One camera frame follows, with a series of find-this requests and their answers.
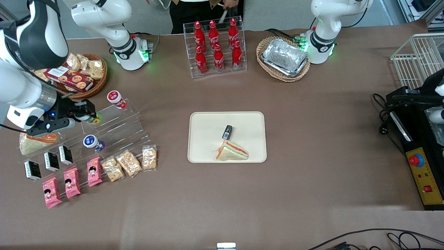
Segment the red emergency stop button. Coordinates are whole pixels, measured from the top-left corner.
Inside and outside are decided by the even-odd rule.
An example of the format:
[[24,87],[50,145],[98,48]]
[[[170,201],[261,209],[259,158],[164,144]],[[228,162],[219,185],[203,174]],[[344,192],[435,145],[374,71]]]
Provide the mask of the red emergency stop button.
[[420,168],[424,165],[424,158],[418,153],[410,156],[408,158],[408,161],[410,164],[412,164],[413,166],[416,166],[418,168]]

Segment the pink snack package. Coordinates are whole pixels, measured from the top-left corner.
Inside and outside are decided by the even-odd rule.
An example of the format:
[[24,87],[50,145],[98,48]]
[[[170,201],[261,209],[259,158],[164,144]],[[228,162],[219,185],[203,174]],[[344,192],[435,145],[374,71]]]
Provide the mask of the pink snack package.
[[52,208],[61,203],[59,184],[54,177],[43,183],[43,192],[45,193],[45,203],[47,208]]
[[69,199],[74,195],[81,194],[79,183],[79,172],[77,168],[70,169],[63,173],[65,177],[66,197]]
[[88,170],[88,186],[92,187],[102,182],[100,172],[100,157],[94,158],[86,164]]

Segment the person's hand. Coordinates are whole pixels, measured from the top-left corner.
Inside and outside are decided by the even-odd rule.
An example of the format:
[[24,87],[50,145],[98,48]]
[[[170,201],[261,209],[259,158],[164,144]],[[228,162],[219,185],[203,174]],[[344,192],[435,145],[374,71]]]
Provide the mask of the person's hand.
[[234,8],[239,4],[239,0],[223,0],[224,9]]

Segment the wicker basket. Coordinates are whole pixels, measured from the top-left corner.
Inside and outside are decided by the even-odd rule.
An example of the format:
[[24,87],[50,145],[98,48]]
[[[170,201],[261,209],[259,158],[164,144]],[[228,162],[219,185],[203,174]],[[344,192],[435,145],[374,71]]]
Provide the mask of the wicker basket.
[[309,70],[310,68],[310,60],[305,64],[305,66],[302,68],[302,70],[299,72],[299,74],[296,77],[288,77],[286,76],[284,73],[278,71],[277,69],[271,67],[270,65],[264,63],[261,60],[261,54],[262,52],[264,52],[264,50],[268,47],[268,45],[270,44],[270,42],[274,39],[283,39],[285,42],[287,42],[288,44],[297,47],[297,45],[286,39],[286,38],[282,38],[282,37],[277,37],[277,36],[270,36],[264,40],[262,40],[262,42],[259,43],[257,49],[256,49],[256,59],[258,60],[260,66],[267,72],[269,73],[272,77],[279,79],[281,81],[284,82],[294,82],[297,81],[299,79],[301,79]]
[[[103,89],[103,87],[105,86],[105,82],[107,81],[107,74],[108,74],[108,67],[107,64],[105,62],[105,60],[101,57],[99,57],[98,55],[95,54],[83,54],[86,58],[88,58],[89,60],[101,60],[102,61],[102,65],[103,65],[103,78],[100,80],[95,80],[94,81],[94,86],[92,86],[92,88],[84,93],[77,93],[77,94],[73,94],[70,96],[71,99],[83,99],[83,98],[89,98],[91,96],[94,96],[95,94],[97,94],[101,89]],[[58,83],[58,82],[54,82],[54,84],[57,87],[60,87],[62,89],[66,89],[65,85]],[[65,91],[61,91],[61,90],[57,90],[58,92],[62,93],[62,94],[68,94],[68,92]]]

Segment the sandwich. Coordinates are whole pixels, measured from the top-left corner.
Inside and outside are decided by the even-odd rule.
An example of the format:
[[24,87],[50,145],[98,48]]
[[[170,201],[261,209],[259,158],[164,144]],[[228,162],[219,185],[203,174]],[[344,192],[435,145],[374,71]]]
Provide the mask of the sandwich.
[[242,161],[248,159],[248,152],[230,141],[225,140],[218,151],[217,161]]

